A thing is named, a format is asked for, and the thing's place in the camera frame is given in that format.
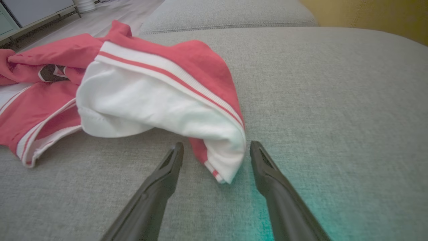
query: sofa cushion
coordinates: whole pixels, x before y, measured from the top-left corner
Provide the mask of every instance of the sofa cushion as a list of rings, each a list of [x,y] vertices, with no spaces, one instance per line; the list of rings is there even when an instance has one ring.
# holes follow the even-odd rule
[[[317,26],[299,0],[165,0],[141,33],[237,27]]]
[[[372,30],[285,27],[144,36],[207,43],[246,121],[335,241],[425,240],[428,48]],[[26,169],[0,148],[0,240],[98,240],[177,141],[185,154],[159,240],[273,240],[247,155],[219,185],[186,138],[77,133]]]

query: gray sofa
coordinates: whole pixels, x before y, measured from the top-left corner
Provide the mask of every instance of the gray sofa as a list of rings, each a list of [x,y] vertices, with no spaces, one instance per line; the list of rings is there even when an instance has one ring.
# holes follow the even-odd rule
[[[166,0],[140,37],[198,39],[225,60],[248,142],[264,145],[332,240],[426,240],[428,47],[316,27],[297,0]],[[1,147],[0,240],[98,240],[178,141],[184,161],[159,240],[272,240],[249,155],[220,185],[185,137],[159,129],[76,133],[34,169]]]

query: white floor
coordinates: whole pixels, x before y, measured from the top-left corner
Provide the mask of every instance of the white floor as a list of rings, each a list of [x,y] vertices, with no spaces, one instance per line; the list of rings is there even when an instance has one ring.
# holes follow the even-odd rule
[[[157,9],[163,1],[110,0],[110,2],[97,3],[97,10],[83,13],[82,18],[77,15],[67,17],[21,40],[19,51],[22,52],[82,33],[89,33],[94,37],[103,37],[110,29],[113,20],[128,24],[133,35],[137,36],[146,17]]]

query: white stripe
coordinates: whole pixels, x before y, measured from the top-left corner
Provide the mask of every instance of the white stripe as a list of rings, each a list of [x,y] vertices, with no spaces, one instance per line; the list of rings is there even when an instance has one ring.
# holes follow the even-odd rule
[[[48,118],[44,119],[42,122],[38,123],[37,125],[35,125],[33,128],[31,128],[30,131],[28,131],[22,138],[21,140],[19,140],[17,148],[16,148],[16,154],[19,158],[22,157],[22,163],[24,164],[24,166],[26,167],[33,167],[34,163],[32,162],[31,165],[27,165],[27,159],[28,159],[28,151],[31,147],[31,145],[33,144],[34,140],[36,139],[37,135],[39,134],[40,130],[43,128],[43,126],[53,117],[57,116],[58,114],[60,114],[61,112],[75,106],[76,104],[76,99],[72,99],[70,100],[68,103],[66,103],[63,107],[61,107],[60,109],[58,109],[57,111],[55,111],[53,114],[51,114]]]
[[[227,117],[238,128],[238,130],[240,130],[242,139],[245,142],[245,132],[244,132],[244,129],[243,129],[242,125],[240,125],[240,123],[236,121],[236,119],[234,119],[229,113],[227,113],[225,110],[219,108],[217,105],[215,105],[211,101],[209,101],[209,100],[205,99],[204,97],[202,97],[202,96],[194,93],[193,91],[191,91],[188,88],[184,87],[183,85],[179,84],[177,81],[171,79],[169,76],[166,76],[166,75],[164,75],[162,73],[159,73],[159,72],[151,70],[151,69],[146,69],[146,68],[138,67],[138,66],[135,66],[135,65],[132,65],[132,64],[123,63],[123,62],[116,61],[116,60],[113,60],[113,59],[110,59],[108,57],[101,56],[101,55],[97,56],[95,58],[95,61],[100,61],[100,62],[103,62],[103,63],[111,64],[111,65],[114,65],[114,66],[118,66],[118,67],[121,67],[121,68],[124,68],[124,69],[128,69],[128,70],[131,70],[131,71],[140,72],[140,73],[149,75],[149,76],[151,76],[153,78],[159,79],[159,80],[161,80],[161,81],[163,81],[163,82],[165,82],[165,83],[167,83],[167,84],[175,87],[176,89],[182,91],[183,93],[185,93],[185,94],[187,94],[189,96],[192,96],[193,98],[195,98],[195,99],[199,100],[200,102],[202,102],[202,103],[204,103],[204,104],[212,107],[213,109],[219,111],[225,117]]]
[[[207,167],[207,169],[211,172],[211,174],[214,176],[213,172],[215,171],[214,167],[211,165],[211,163],[209,161],[204,162],[204,165]],[[223,183],[225,182],[223,177],[220,176],[220,173],[217,172],[217,175],[214,176],[215,179],[219,182],[219,183]]]
[[[21,158],[22,152],[24,151],[25,143],[27,142],[28,138],[30,137],[31,133],[33,133],[39,126],[41,126],[43,123],[40,122],[39,124],[35,125],[33,128],[31,128],[18,142],[18,146],[16,147],[16,155]]]
[[[39,158],[45,150],[47,150],[49,147],[51,147],[53,144],[57,143],[61,138],[64,136],[68,136],[70,134],[73,134],[79,130],[82,129],[81,125],[74,126],[74,127],[67,127],[64,129],[61,129],[49,136],[46,136],[43,139],[38,139],[33,142],[31,145],[31,150],[29,154],[33,154],[31,157],[31,165],[27,165],[25,162],[25,165],[28,167],[34,167],[36,164],[36,159]]]
[[[155,66],[157,68],[164,69],[173,75],[180,78],[182,81],[184,81],[186,84],[194,88],[195,90],[199,91],[201,94],[205,95],[209,99],[213,100],[220,106],[224,107],[226,110],[228,110],[235,118],[239,121],[239,123],[243,126],[242,120],[239,117],[239,115],[236,113],[236,111],[223,99],[212,93],[209,89],[207,89],[205,86],[203,86],[201,83],[199,83],[193,76],[191,76],[189,73],[187,73],[184,69],[182,69],[178,64],[155,54],[148,54],[145,52],[136,51],[129,48],[124,48],[119,45],[116,45],[111,42],[105,42],[100,51],[104,51],[106,53],[115,55],[117,57],[140,62],[144,64],[148,64],[151,66]],[[101,61],[101,59],[98,59],[100,56],[98,55],[95,60]]]
[[[59,76],[59,77],[63,77],[63,78],[67,78],[67,76],[65,74],[64,75],[60,75],[58,72],[59,72],[59,68],[58,68],[58,66],[55,65],[55,70],[53,71],[53,75],[56,75],[56,76]]]
[[[0,115],[7,109],[7,107],[10,105],[10,104],[12,104],[13,103],[13,101],[15,101],[16,100],[16,98],[18,98],[22,93],[24,93],[24,91],[26,91],[28,88],[30,88],[31,86],[32,86],[33,84],[31,83],[31,85],[30,86],[28,86],[28,83],[21,83],[21,84],[15,84],[15,85],[11,85],[11,86],[4,86],[4,87],[1,87],[1,89],[0,89],[0,94],[2,94],[2,101],[1,102],[3,102],[4,104],[2,104],[1,105],[1,110],[0,110]],[[24,87],[24,86],[27,86],[27,87],[24,87],[24,89],[22,89],[21,91],[16,91],[16,92],[13,92],[13,91],[10,91],[10,93],[9,93],[9,91],[7,91],[7,89],[6,88],[10,88],[10,87]]]

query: white cabinet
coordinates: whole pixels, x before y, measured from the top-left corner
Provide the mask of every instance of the white cabinet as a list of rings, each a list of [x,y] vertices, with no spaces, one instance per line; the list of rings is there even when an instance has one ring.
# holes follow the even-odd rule
[[[22,27],[72,6],[73,0],[3,0]]]
[[[14,30],[13,26],[7,21],[6,17],[3,14],[0,14],[0,35]]]

